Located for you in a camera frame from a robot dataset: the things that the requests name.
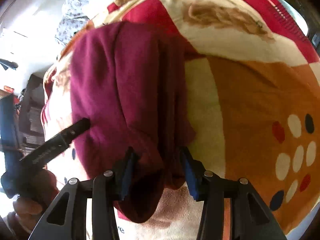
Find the red polka dot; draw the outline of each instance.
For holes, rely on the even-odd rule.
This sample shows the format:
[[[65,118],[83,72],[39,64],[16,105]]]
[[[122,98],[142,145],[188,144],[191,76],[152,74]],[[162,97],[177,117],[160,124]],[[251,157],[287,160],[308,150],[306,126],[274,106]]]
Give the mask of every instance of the red polka dot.
[[[284,142],[284,139],[285,139],[284,128],[278,121],[272,124],[272,133],[279,143]]]
[[[304,176],[300,185],[300,192],[304,191],[309,186],[310,181],[311,181],[310,174],[307,174],[306,176]]]

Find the folded clothing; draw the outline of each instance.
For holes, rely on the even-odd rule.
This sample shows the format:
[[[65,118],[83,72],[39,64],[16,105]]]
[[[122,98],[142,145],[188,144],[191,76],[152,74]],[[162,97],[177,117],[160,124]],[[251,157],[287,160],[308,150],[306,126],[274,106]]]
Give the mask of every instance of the folded clothing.
[[[183,43],[148,25],[115,23],[84,34],[69,67],[73,121],[87,117],[92,124],[75,140],[77,156],[94,178],[132,146],[140,159],[129,195],[115,207],[145,222],[164,187],[184,183],[177,147],[194,137]]]

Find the dark blue polka dot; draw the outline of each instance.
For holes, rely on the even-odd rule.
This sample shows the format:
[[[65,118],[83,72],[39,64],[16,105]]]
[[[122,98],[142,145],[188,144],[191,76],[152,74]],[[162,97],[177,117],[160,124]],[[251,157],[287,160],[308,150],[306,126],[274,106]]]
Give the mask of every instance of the dark blue polka dot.
[[[279,190],[276,194],[273,195],[270,201],[270,206],[269,206],[272,211],[276,211],[281,207],[283,197],[284,197],[283,190]]]
[[[75,160],[76,159],[76,149],[72,149],[72,159]]]
[[[308,133],[313,133],[315,131],[315,126],[313,124],[313,119],[310,114],[306,114],[305,126]]]

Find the hand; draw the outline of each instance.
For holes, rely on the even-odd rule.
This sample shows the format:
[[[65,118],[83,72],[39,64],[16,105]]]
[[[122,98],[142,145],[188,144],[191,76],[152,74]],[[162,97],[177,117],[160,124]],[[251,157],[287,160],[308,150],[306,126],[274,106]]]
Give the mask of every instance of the hand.
[[[47,170],[40,171],[33,179],[31,184],[35,187],[37,194],[44,203],[49,206],[55,196],[58,194],[57,179],[55,175]],[[29,199],[15,196],[13,208],[16,212],[19,223],[26,229],[32,231],[41,217],[42,206]]]

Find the tiled floor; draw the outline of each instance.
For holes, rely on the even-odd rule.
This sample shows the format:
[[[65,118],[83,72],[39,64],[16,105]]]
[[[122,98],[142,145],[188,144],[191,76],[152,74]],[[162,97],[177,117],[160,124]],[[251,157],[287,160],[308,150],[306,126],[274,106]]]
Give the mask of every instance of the tiled floor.
[[[0,58],[17,62],[19,68],[0,68],[0,89],[7,85],[19,93],[32,73],[42,76],[52,65],[61,50],[54,35],[64,1],[16,0],[6,12],[1,24],[5,32],[0,38]]]

